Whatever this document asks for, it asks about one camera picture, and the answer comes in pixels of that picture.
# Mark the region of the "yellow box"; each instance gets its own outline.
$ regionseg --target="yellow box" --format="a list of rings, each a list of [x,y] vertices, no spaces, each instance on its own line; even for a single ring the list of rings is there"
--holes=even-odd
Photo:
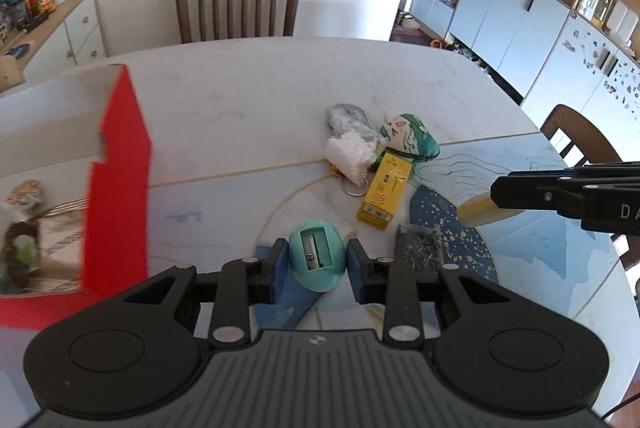
[[[410,173],[411,163],[385,153],[356,218],[384,231],[393,220]]]

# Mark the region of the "barcode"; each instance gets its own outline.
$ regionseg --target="barcode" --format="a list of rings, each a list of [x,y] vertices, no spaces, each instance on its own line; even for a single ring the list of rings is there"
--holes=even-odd
[[[364,212],[369,213],[370,215],[375,215],[376,217],[381,218],[382,220],[385,220],[387,222],[390,222],[391,219],[394,217],[391,213],[386,213],[385,211],[381,211],[380,209],[377,209],[372,205],[366,205],[364,207]]]

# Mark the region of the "dining table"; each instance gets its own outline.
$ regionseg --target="dining table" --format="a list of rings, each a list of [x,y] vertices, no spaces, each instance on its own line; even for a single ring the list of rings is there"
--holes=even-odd
[[[566,167],[485,72],[446,50],[251,38],[143,50],[89,68],[100,64],[127,65],[152,142],[149,275],[173,266],[218,271],[310,220],[358,238],[370,257],[390,256],[397,226],[415,221],[414,206],[424,209],[421,191],[454,208],[511,171]],[[324,156],[332,133],[326,112],[338,103],[361,107],[376,126],[414,114],[440,145],[436,159],[414,166],[386,231],[356,220],[362,198],[343,190]],[[452,261],[597,334],[609,373],[594,410],[603,414],[619,403],[640,360],[640,319],[609,235],[584,231],[580,221],[552,211],[526,211],[478,227],[478,234],[488,254],[454,253]],[[206,335],[212,306],[203,306],[197,336]],[[256,309],[252,327],[282,321],[306,330],[380,330],[384,314],[382,306],[354,301],[346,275],[304,310],[281,312],[292,311],[300,315],[293,324]],[[426,335],[437,337],[429,304],[423,320]],[[0,428],[20,426],[38,411],[21,368],[35,334],[0,329]]]

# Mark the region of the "black cabinet handle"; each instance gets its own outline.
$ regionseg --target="black cabinet handle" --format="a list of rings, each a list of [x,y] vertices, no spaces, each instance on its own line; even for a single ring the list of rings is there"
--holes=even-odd
[[[611,55],[611,52],[609,52],[609,51],[607,50],[607,55],[606,55],[606,56],[604,57],[604,59],[602,60],[602,64],[601,64],[601,66],[600,66],[600,70],[602,70],[602,69],[604,68],[604,66],[607,64],[607,61],[609,61],[609,56],[610,56],[610,55]]]
[[[611,67],[609,74],[607,74],[607,77],[611,77],[611,74],[613,74],[613,71],[616,69],[617,66],[618,66],[618,58],[616,58],[616,60],[613,62],[613,66]]]

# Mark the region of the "metal ring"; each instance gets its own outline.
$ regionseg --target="metal ring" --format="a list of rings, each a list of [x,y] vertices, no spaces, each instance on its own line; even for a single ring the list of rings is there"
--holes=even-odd
[[[350,195],[351,197],[364,197],[367,194],[367,191],[369,190],[369,181],[365,179],[364,181],[364,193],[352,193],[350,192],[347,188],[344,187],[344,182],[347,181],[347,177],[342,177],[342,191],[344,191],[347,195]]]

